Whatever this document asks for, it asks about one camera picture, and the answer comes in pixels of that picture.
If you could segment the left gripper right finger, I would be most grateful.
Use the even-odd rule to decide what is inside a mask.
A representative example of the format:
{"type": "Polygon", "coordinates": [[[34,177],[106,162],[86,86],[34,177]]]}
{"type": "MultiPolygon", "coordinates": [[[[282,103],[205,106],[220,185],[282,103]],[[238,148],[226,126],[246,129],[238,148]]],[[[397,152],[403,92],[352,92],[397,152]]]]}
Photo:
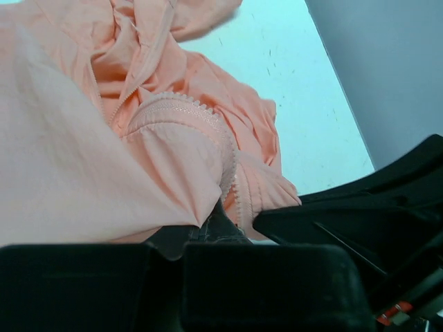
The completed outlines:
{"type": "Polygon", "coordinates": [[[183,253],[185,331],[374,331],[359,273],[330,245],[254,245],[221,203],[183,253]]]}

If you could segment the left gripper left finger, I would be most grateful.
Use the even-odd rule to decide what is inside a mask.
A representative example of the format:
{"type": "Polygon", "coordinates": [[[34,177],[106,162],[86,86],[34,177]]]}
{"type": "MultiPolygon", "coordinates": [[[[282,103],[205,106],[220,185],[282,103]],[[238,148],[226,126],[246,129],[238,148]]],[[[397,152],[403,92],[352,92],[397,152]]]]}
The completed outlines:
{"type": "Polygon", "coordinates": [[[136,244],[1,249],[2,331],[180,331],[179,258],[193,229],[136,244]]]}

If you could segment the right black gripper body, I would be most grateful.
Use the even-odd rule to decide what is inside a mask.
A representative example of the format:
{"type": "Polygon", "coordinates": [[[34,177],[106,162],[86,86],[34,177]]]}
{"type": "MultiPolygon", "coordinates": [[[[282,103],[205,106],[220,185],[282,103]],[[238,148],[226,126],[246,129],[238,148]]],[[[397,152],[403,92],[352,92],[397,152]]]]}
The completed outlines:
{"type": "Polygon", "coordinates": [[[366,293],[376,330],[441,331],[442,239],[377,239],[368,252],[366,293]]]}

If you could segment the salmon pink jacket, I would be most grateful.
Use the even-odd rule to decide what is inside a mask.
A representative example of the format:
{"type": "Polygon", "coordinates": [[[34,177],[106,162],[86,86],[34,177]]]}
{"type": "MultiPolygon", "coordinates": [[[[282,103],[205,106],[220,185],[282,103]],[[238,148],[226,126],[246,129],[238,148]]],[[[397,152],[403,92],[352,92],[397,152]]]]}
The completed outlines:
{"type": "Polygon", "coordinates": [[[180,42],[238,1],[1,7],[1,244],[139,242],[300,205],[275,103],[180,42]]]}

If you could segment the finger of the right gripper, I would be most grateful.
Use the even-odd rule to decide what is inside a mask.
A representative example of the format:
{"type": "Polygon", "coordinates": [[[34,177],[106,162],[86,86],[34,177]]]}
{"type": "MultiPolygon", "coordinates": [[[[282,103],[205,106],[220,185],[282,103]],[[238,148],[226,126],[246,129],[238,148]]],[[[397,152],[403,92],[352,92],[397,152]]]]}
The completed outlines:
{"type": "Polygon", "coordinates": [[[281,244],[330,243],[377,275],[442,245],[442,137],[432,135],[389,166],[357,181],[267,210],[253,222],[281,244]]]}

